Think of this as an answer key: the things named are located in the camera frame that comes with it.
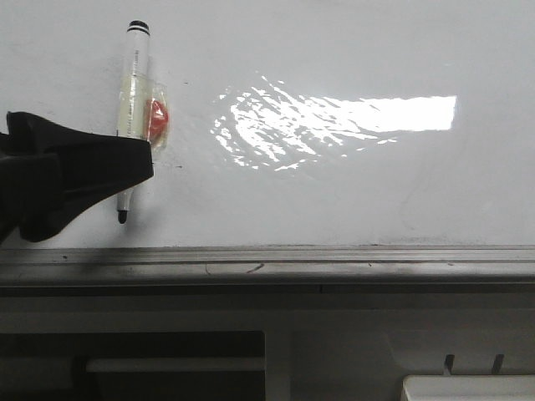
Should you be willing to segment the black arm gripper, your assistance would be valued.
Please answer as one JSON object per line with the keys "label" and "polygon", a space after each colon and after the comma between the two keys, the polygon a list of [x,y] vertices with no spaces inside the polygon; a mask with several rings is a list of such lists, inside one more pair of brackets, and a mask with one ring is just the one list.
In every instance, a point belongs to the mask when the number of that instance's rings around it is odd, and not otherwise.
{"label": "black arm gripper", "polygon": [[1,135],[1,241],[58,235],[90,207],[154,174],[145,140],[85,133],[9,112]]}

